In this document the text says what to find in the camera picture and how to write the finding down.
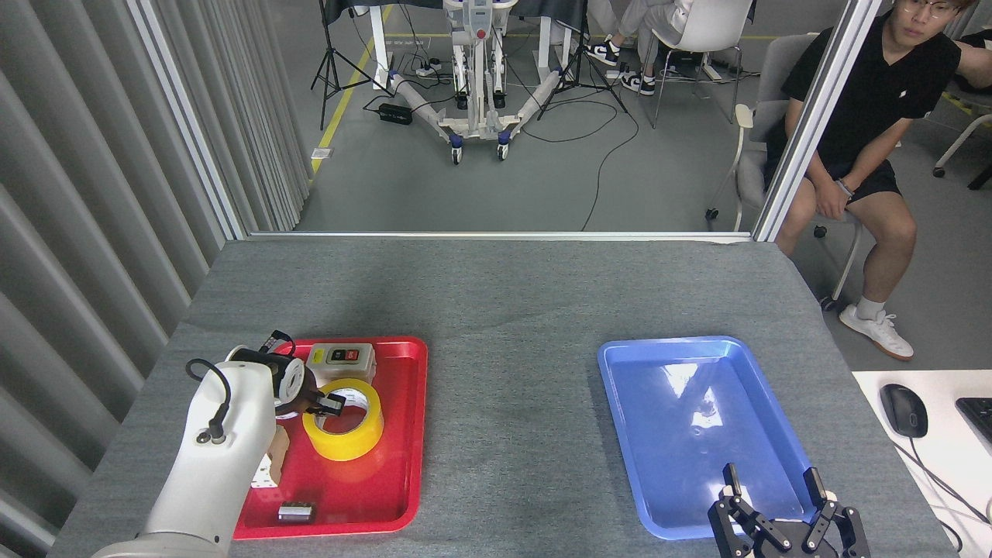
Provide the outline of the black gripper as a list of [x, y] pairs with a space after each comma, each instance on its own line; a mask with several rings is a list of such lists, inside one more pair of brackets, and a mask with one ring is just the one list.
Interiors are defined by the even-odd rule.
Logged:
[[315, 377], [308, 368], [298, 374], [297, 395], [294, 409], [297, 413], [311, 413], [317, 416], [340, 416], [347, 404], [347, 396], [323, 394], [315, 383]]
[[743, 497], [734, 463], [722, 470], [724, 488], [708, 511], [710, 526], [722, 557], [839, 557], [825, 539], [836, 524], [843, 557], [870, 557], [861, 515], [853, 506], [842, 506], [827, 491], [816, 467], [803, 473], [809, 498], [816, 507], [814, 522], [769, 520]]

